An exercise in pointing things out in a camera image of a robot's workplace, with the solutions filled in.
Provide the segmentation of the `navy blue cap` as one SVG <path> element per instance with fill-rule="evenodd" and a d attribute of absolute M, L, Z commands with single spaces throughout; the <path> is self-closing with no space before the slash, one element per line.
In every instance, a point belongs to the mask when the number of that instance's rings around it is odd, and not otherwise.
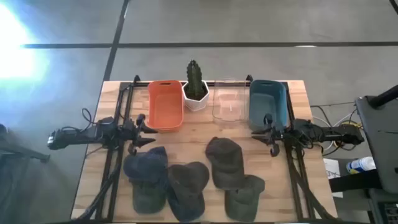
<path fill-rule="evenodd" d="M 128 155 L 124 159 L 125 175 L 135 181 L 163 182 L 167 177 L 168 157 L 165 147 L 154 147 L 147 152 Z"/>

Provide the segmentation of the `olive grey cap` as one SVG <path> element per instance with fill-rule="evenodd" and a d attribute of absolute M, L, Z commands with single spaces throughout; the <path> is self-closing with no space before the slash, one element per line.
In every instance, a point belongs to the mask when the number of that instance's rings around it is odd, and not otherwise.
<path fill-rule="evenodd" d="M 265 181 L 255 175 L 246 175 L 241 189 L 224 193 L 224 210 L 228 218 L 239 222 L 256 219 L 260 194 L 265 190 Z"/>

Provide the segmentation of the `blackish dark cap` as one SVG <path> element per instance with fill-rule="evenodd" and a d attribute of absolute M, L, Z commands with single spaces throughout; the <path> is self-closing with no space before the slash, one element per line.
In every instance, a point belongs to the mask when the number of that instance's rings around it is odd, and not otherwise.
<path fill-rule="evenodd" d="M 191 222 L 205 212 L 203 190 L 210 178 L 206 165 L 195 161 L 175 164 L 168 168 L 167 200 L 172 213 L 180 222 Z"/>

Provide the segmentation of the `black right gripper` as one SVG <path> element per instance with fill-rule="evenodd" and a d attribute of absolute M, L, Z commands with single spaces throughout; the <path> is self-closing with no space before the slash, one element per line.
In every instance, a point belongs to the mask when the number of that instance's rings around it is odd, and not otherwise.
<path fill-rule="evenodd" d="M 267 146 L 271 146 L 270 154 L 272 157 L 276 157 L 280 152 L 279 145 L 276 141 L 282 139 L 282 134 L 280 131 L 276 130 L 276 127 L 273 125 L 272 115 L 269 113 L 264 117 L 264 125 L 265 127 L 252 131 L 251 134 L 267 134 L 267 136 L 255 135 L 252 136 L 252 138 L 266 144 Z"/>

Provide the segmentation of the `white paper sheet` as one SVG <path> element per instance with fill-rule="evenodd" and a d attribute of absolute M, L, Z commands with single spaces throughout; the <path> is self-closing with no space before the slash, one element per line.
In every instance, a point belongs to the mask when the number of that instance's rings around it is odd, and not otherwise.
<path fill-rule="evenodd" d="M 337 160 L 324 158 L 324 164 L 328 179 L 340 177 L 340 167 Z"/>

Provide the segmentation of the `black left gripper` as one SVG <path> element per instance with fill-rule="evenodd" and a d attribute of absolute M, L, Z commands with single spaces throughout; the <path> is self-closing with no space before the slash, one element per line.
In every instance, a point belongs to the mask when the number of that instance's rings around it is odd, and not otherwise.
<path fill-rule="evenodd" d="M 144 122 L 145 118 L 146 117 L 144 114 L 139 114 L 136 122 L 134 122 L 131 118 L 128 118 L 123 124 L 123 138 L 125 140 L 131 140 L 127 150 L 132 156 L 136 155 L 137 148 L 141 148 L 142 146 L 155 141 L 154 138 L 141 137 L 141 132 L 146 134 L 158 133 L 157 130 L 146 126 Z"/>

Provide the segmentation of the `brown cap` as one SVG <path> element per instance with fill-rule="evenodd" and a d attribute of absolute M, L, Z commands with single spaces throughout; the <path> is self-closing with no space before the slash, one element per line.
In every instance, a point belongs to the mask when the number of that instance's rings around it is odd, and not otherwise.
<path fill-rule="evenodd" d="M 229 138 L 213 137 L 205 149 L 211 163 L 216 188 L 236 190 L 244 185 L 243 152 L 239 144 Z"/>

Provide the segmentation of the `orange plastic bin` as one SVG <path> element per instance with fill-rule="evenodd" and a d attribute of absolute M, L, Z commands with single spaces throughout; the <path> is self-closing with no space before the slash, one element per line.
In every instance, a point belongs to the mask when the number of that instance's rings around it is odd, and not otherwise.
<path fill-rule="evenodd" d="M 148 84 L 147 125 L 160 132 L 177 131 L 184 116 L 182 84 L 178 80 L 158 80 Z"/>

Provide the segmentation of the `white hexagonal plant pot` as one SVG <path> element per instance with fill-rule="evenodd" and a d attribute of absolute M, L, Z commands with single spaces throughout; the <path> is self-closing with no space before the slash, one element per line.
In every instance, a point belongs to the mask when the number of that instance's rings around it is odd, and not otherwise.
<path fill-rule="evenodd" d="M 207 82 L 202 81 L 202 87 L 205 89 L 205 95 L 200 100 L 193 100 L 187 97 L 185 93 L 185 87 L 187 86 L 188 83 L 182 85 L 182 93 L 183 93 L 185 106 L 191 111 L 199 111 L 205 108 L 210 95 Z"/>

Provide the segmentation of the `teal plastic bin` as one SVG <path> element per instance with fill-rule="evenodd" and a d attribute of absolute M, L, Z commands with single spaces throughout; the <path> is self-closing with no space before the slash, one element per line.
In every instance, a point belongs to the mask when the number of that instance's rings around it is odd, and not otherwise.
<path fill-rule="evenodd" d="M 254 80 L 249 89 L 249 127 L 252 131 L 264 129 L 265 115 L 272 116 L 272 125 L 281 130 L 288 126 L 286 88 L 281 82 Z"/>

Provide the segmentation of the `white bottle with blue label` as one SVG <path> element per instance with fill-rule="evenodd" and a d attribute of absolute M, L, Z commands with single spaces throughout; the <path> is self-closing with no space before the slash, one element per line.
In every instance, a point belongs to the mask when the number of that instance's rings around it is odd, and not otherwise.
<path fill-rule="evenodd" d="M 350 174 L 358 174 L 360 172 L 376 169 L 374 159 L 372 157 L 363 157 L 348 162 L 346 169 Z"/>

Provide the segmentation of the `dark grey equipment cart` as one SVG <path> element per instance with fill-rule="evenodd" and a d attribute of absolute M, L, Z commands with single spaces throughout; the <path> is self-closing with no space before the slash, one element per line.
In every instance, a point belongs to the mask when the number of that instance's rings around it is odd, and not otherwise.
<path fill-rule="evenodd" d="M 398 194 L 398 85 L 355 100 L 382 188 Z"/>

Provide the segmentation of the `green cactus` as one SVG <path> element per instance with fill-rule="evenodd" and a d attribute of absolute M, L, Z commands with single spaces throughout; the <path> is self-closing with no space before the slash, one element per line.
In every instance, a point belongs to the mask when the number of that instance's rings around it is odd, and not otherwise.
<path fill-rule="evenodd" d="M 203 93 L 202 72 L 195 60 L 191 60 L 187 66 L 188 94 L 198 96 Z"/>

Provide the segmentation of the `black stand leg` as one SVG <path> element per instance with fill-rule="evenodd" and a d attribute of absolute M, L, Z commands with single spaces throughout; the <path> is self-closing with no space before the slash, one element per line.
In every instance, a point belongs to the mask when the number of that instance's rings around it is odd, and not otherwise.
<path fill-rule="evenodd" d="M 3 124 L 0 123 L 0 151 L 6 151 L 14 154 L 19 154 L 25 157 L 38 159 L 41 162 L 48 162 L 50 160 L 49 154 L 43 154 L 33 149 L 24 147 L 15 137 L 14 134 Z"/>

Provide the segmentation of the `clear plastic bin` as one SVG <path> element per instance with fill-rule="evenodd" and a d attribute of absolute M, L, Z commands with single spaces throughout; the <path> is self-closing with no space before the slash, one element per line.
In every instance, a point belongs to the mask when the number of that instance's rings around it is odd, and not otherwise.
<path fill-rule="evenodd" d="M 247 81 L 215 80 L 212 115 L 217 121 L 238 122 L 246 119 Z"/>

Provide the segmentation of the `black metal table frame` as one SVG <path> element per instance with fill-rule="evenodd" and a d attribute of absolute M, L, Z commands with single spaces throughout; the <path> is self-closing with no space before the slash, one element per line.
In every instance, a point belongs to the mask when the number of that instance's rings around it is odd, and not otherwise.
<path fill-rule="evenodd" d="M 126 82 L 109 81 L 102 87 L 96 118 L 112 116 L 116 103 L 122 103 L 121 111 L 136 119 L 139 114 L 149 112 L 149 92 L 146 82 L 135 82 L 133 89 Z M 287 155 L 281 151 L 272 157 L 269 147 L 253 139 L 247 122 L 222 123 L 212 115 L 212 102 L 205 109 L 184 112 L 184 121 L 175 132 L 152 135 L 152 143 L 142 147 L 147 151 L 152 147 L 165 147 L 169 164 L 185 164 L 199 161 L 208 163 L 205 147 L 212 137 L 226 137 L 237 142 L 243 149 L 244 170 L 265 180 L 265 191 L 260 195 L 256 221 L 259 223 L 296 222 L 298 219 L 295 203 L 301 205 L 303 217 L 308 217 L 307 201 L 300 187 L 293 187 Z M 92 144 L 87 149 L 78 184 L 71 218 L 76 219 L 95 199 L 100 191 L 104 174 L 114 170 L 117 162 L 127 156 L 127 149 L 107 152 L 99 145 Z M 174 223 L 176 217 L 169 206 L 151 215 L 136 213 L 132 205 L 132 185 L 123 172 L 116 175 L 116 183 L 106 192 L 100 209 L 91 216 L 92 221 L 113 224 Z"/>

